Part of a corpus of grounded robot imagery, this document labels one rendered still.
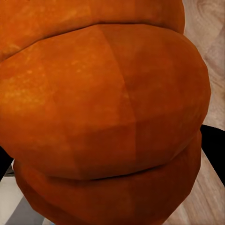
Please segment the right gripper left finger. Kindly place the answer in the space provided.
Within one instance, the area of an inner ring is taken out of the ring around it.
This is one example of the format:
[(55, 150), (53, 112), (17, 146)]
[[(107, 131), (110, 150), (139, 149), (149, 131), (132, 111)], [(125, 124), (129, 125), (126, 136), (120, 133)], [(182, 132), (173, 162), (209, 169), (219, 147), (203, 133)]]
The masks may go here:
[(0, 181), (12, 165), (14, 158), (10, 157), (5, 150), (0, 147)]

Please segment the pumpkin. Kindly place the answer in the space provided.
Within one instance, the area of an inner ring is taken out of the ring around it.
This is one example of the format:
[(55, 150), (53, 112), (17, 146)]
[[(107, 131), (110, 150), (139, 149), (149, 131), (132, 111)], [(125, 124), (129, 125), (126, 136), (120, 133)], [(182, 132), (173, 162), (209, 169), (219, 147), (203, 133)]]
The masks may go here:
[(56, 225), (162, 225), (201, 168), (208, 68), (182, 0), (0, 0), (0, 147)]

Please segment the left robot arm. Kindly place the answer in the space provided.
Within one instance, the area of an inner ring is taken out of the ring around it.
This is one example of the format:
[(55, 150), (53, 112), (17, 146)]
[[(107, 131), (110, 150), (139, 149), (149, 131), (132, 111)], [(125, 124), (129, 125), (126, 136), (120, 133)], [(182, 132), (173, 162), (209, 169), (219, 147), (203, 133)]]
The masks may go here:
[(44, 216), (33, 210), (23, 195), (11, 217), (5, 225), (42, 225)]

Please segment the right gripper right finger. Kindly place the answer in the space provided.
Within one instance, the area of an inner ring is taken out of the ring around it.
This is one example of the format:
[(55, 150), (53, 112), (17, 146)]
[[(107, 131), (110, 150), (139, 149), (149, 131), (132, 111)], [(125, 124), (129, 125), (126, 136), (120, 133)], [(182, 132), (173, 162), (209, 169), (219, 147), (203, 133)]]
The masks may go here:
[(202, 150), (225, 186), (225, 131), (202, 125)]

